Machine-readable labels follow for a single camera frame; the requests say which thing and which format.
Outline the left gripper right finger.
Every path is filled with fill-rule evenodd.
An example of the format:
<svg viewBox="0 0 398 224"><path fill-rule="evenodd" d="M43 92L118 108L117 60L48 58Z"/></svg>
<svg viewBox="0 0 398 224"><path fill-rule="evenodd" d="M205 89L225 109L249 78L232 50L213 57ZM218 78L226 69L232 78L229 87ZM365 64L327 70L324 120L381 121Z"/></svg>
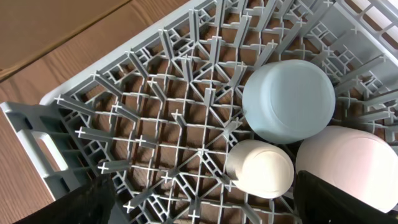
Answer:
<svg viewBox="0 0 398 224"><path fill-rule="evenodd" d="M397 219L301 170L294 185L294 204L303 223L397 224Z"/></svg>

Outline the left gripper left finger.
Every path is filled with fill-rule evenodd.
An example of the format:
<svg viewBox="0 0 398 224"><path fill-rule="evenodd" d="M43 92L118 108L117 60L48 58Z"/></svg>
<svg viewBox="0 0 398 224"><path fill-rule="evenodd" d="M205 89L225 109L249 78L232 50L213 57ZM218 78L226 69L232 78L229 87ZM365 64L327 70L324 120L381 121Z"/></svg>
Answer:
<svg viewBox="0 0 398 224"><path fill-rule="evenodd" d="M103 174L15 224L105 224L115 203L113 180Z"/></svg>

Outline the pink bowl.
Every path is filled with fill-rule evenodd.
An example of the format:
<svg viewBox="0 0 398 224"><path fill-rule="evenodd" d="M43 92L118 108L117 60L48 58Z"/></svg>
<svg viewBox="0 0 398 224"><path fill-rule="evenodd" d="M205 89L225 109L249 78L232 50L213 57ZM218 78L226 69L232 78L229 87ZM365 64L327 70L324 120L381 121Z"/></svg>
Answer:
<svg viewBox="0 0 398 224"><path fill-rule="evenodd" d="M327 126L302 142L295 169L305 170L384 213L397 205L397 154L366 131Z"/></svg>

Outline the white cup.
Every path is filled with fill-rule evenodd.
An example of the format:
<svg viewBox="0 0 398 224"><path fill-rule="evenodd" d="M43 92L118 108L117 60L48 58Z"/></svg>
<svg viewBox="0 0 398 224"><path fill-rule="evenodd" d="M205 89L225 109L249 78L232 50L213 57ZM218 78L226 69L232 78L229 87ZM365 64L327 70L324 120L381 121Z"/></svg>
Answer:
<svg viewBox="0 0 398 224"><path fill-rule="evenodd" d="M226 173L239 190L261 198L277 198L294 180L291 158L281 148L248 139L235 145L226 158Z"/></svg>

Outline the light blue bowl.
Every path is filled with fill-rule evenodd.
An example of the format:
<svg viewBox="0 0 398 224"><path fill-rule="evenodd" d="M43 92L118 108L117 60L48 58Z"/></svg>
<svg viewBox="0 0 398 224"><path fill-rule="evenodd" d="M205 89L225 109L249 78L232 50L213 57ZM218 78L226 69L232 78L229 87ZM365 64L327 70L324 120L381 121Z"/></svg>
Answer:
<svg viewBox="0 0 398 224"><path fill-rule="evenodd" d="M326 73L304 60L258 68L243 90L244 116L261 138L290 144L316 135L330 122L335 91Z"/></svg>

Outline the grey dishwasher rack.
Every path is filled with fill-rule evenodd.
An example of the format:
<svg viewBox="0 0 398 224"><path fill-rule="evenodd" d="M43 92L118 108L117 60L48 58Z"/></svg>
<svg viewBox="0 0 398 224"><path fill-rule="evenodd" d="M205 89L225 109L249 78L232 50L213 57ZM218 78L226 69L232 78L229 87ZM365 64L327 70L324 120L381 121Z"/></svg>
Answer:
<svg viewBox="0 0 398 224"><path fill-rule="evenodd" d="M189 1L39 104L1 109L54 201L111 176L108 223L300 223L292 190L251 195L225 165L257 138L248 78L289 59L330 79L332 124L397 150L396 1Z"/></svg>

